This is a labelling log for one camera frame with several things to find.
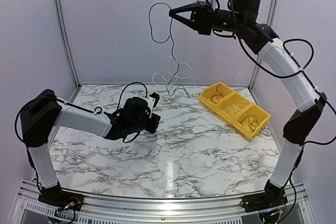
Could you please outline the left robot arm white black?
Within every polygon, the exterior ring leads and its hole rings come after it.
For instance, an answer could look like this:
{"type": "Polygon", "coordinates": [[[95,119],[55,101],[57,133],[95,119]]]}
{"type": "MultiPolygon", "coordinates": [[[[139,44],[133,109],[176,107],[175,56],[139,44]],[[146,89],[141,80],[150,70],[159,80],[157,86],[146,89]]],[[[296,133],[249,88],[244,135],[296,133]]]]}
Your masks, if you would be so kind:
{"type": "Polygon", "coordinates": [[[113,113],[108,113],[100,107],[88,110],[74,105],[46,89],[23,105],[14,121],[14,125],[20,125],[22,130],[15,128],[14,131],[26,146],[41,196],[56,206],[63,205],[67,199],[48,149],[48,137],[53,127],[67,127],[125,143],[131,134],[139,136],[142,131],[156,132],[161,118],[153,109],[159,99],[157,93],[146,93],[144,98],[127,99],[123,106],[118,105],[113,113]]]}

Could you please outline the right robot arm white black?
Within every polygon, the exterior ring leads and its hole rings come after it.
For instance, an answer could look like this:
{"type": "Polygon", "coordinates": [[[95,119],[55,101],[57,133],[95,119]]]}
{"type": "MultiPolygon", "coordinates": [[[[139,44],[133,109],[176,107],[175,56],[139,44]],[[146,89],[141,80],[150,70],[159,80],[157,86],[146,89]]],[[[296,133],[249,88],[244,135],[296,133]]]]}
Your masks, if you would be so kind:
{"type": "Polygon", "coordinates": [[[275,205],[284,187],[300,163],[307,136],[329,104],[327,96],[305,74],[277,33],[267,24],[256,22],[261,0],[229,0],[228,9],[214,8],[208,1],[197,1],[173,8],[169,16],[201,35],[211,31],[227,31],[237,37],[243,51],[249,48],[271,69],[261,69],[281,80],[292,96],[296,111],[283,127],[284,143],[276,168],[266,182],[259,200],[243,198],[245,206],[258,204],[264,208],[275,205]]]}

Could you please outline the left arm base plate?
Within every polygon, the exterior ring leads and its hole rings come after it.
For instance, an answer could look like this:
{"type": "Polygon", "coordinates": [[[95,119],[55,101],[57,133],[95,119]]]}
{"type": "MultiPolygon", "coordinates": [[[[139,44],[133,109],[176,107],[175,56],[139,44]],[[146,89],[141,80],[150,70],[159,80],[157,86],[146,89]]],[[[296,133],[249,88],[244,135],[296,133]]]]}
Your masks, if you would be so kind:
{"type": "Polygon", "coordinates": [[[60,187],[42,188],[38,201],[58,207],[61,210],[80,211],[83,203],[83,195],[64,191],[60,187]]]}

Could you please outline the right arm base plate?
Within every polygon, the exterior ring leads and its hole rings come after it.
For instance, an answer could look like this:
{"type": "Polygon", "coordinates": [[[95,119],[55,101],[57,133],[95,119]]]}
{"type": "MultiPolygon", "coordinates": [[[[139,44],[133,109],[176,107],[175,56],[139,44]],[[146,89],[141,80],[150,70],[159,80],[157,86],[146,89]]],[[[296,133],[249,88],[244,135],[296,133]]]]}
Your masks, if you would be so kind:
{"type": "Polygon", "coordinates": [[[257,193],[243,196],[239,205],[244,208],[245,212],[253,212],[284,206],[287,202],[286,194],[282,194],[277,198],[273,196],[268,198],[266,197],[266,193],[257,193]]]}

